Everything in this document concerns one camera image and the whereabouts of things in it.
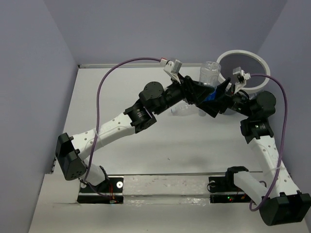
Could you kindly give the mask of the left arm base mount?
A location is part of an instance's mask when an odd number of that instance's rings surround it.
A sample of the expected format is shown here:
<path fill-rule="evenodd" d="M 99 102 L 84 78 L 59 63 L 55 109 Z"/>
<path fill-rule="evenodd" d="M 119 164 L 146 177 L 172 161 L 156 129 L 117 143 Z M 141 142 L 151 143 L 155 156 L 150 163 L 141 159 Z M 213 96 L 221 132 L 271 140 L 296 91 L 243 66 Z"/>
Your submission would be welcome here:
<path fill-rule="evenodd" d="M 77 202 L 80 204 L 123 204 L 123 176 L 110 176 L 97 186 L 80 184 Z"/>

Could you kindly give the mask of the blue label clear bottle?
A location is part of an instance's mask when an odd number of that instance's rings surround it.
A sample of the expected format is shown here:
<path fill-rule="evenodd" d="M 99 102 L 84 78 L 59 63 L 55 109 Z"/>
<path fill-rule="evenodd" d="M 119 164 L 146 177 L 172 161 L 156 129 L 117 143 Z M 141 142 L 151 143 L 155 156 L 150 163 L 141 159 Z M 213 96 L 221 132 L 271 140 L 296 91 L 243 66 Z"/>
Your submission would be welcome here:
<path fill-rule="evenodd" d="M 205 101 L 215 99 L 220 71 L 221 65 L 217 62 L 207 61 L 201 64 L 199 82 L 204 86 L 213 88 L 213 92 L 206 97 Z"/>

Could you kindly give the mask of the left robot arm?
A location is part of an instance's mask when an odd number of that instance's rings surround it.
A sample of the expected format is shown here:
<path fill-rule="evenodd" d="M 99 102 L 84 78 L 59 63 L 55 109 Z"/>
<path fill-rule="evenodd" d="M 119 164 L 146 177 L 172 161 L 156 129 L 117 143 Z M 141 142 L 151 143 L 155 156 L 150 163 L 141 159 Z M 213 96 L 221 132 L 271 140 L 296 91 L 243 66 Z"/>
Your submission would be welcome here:
<path fill-rule="evenodd" d="M 102 192 L 107 188 L 108 176 L 102 166 L 91 163 L 93 153 L 125 136 L 148 129 L 159 115 L 185 100 L 200 105 L 214 93 L 214 87 L 203 85 L 191 77 L 182 77 L 164 88 L 159 82 L 149 82 L 139 93 L 138 100 L 117 117 L 84 133 L 58 136 L 55 157 L 65 180 L 81 180 Z"/>

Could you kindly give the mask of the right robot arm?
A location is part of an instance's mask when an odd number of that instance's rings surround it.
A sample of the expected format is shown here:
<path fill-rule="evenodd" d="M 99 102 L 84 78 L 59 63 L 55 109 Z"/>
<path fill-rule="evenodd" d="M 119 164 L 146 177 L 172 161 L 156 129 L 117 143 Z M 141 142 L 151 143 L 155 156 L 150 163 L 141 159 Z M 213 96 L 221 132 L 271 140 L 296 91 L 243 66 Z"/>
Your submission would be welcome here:
<path fill-rule="evenodd" d="M 257 181 L 247 168 L 233 166 L 223 177 L 209 180 L 211 192 L 243 191 L 251 199 L 250 210 L 259 211 L 268 226 L 301 222 L 311 207 L 311 196 L 292 181 L 282 151 L 276 147 L 268 120 L 276 111 L 275 96 L 262 91 L 250 99 L 229 85 L 227 79 L 217 86 L 211 104 L 220 113 L 231 109 L 247 117 L 240 122 L 240 129 L 262 169 L 263 181 Z"/>

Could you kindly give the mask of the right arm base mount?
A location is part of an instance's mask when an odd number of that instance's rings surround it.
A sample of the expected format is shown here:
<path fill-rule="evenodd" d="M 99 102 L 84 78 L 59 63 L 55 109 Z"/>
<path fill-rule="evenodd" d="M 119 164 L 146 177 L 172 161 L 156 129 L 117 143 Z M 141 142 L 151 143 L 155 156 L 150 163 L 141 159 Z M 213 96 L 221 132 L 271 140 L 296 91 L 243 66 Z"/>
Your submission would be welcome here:
<path fill-rule="evenodd" d="M 249 203 L 250 198 L 240 188 L 226 182 L 225 176 L 208 178 L 207 190 L 210 193 L 210 203 Z"/>

